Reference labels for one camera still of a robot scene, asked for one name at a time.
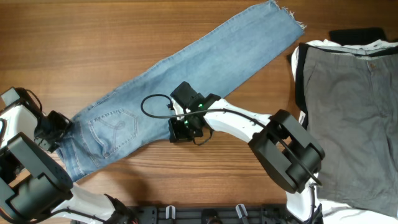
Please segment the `light blue denim jeans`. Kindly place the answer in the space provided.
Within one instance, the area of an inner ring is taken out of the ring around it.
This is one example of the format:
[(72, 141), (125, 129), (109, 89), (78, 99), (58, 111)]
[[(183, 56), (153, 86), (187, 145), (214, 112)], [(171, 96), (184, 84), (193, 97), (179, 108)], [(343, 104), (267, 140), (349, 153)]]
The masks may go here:
[(201, 94), (225, 97), (304, 33), (292, 13), (274, 1), (251, 6), (138, 77), (90, 104), (72, 119), (57, 154), (72, 181), (140, 147), (169, 138), (166, 96), (182, 82)]

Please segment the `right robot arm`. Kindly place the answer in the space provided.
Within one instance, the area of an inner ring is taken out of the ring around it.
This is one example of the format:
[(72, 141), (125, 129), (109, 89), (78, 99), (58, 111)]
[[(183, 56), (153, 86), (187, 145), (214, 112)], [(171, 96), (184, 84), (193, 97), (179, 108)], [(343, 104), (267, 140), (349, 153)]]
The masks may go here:
[(194, 141), (203, 128), (228, 133), (246, 142), (267, 175), (287, 195), (287, 221), (322, 223), (316, 189), (325, 152), (286, 110), (273, 115), (238, 108), (224, 98), (203, 96), (182, 82), (171, 93), (170, 142)]

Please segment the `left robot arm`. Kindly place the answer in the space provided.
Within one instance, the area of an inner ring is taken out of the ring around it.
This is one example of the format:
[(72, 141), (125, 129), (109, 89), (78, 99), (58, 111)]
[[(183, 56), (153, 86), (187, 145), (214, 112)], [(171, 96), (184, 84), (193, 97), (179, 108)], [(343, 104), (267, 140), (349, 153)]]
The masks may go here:
[(1, 217), (9, 223), (40, 223), (67, 218), (72, 223), (138, 223), (118, 199), (75, 185), (49, 153), (72, 122), (51, 111), (25, 88), (1, 94)]

